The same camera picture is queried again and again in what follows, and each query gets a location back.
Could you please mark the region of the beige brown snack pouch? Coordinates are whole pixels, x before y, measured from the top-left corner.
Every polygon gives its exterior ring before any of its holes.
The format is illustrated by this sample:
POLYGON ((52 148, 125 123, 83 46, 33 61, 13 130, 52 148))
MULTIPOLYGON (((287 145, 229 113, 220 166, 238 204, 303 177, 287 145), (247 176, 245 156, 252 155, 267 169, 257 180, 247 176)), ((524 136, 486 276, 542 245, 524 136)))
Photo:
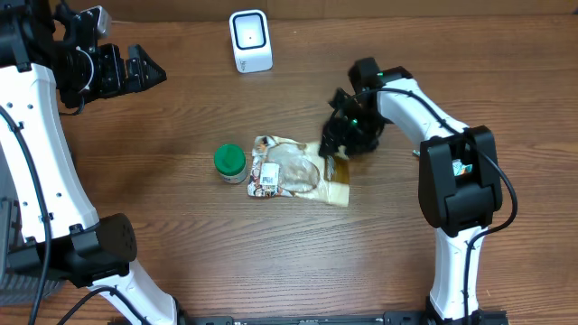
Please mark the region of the beige brown snack pouch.
POLYGON ((347 207, 349 161, 340 156, 321 157, 319 149, 317 142, 258 136, 252 149, 247 194, 255 198, 302 198, 347 207))

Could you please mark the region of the small teal tissue pack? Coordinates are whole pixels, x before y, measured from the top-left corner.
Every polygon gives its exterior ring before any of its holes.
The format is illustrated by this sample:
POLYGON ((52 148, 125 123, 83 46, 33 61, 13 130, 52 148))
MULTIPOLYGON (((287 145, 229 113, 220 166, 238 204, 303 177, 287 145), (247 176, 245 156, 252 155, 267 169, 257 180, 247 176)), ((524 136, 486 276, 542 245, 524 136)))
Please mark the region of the small teal tissue pack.
POLYGON ((452 170, 455 177, 472 172, 472 165, 465 164, 460 159, 452 161, 452 170))

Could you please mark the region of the green lid jar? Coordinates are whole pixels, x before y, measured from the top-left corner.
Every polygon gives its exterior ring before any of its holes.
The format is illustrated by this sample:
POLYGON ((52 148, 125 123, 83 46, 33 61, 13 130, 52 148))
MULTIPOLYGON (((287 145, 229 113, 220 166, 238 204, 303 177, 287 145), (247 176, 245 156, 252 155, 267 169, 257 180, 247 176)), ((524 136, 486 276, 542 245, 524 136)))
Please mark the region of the green lid jar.
POLYGON ((223 181, 239 184, 248 176, 247 159, 235 144, 223 144, 215 153, 213 162, 223 181))

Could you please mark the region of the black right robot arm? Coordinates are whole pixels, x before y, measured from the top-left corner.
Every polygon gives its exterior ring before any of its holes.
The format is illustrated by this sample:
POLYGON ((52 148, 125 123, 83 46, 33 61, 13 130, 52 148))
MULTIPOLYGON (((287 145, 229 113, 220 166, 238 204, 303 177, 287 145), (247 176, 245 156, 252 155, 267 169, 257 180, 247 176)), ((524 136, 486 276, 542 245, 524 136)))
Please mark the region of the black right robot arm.
POLYGON ((374 151, 387 124, 415 146, 418 200, 435 230, 433 286, 424 311, 389 311, 386 324, 506 324, 504 311, 480 308, 480 250, 502 192, 492 132, 443 112, 403 67, 381 70, 373 58, 348 72, 354 92, 337 89, 322 129, 321 157, 374 151))

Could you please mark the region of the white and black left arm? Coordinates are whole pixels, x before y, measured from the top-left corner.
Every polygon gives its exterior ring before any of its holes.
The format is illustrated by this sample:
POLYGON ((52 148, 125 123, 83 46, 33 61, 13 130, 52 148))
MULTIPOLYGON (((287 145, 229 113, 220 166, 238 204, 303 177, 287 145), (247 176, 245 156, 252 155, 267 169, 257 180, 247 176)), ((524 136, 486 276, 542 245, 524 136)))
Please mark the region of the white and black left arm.
POLYGON ((101 295, 132 324, 180 324, 178 302, 137 260, 135 233, 122 213, 102 218, 82 188, 61 118, 87 103, 148 90, 165 71, 139 45, 123 59, 107 42, 101 6, 1 4, 1 147, 21 216, 23 245, 7 254, 11 271, 32 277, 33 310, 49 282, 101 295))

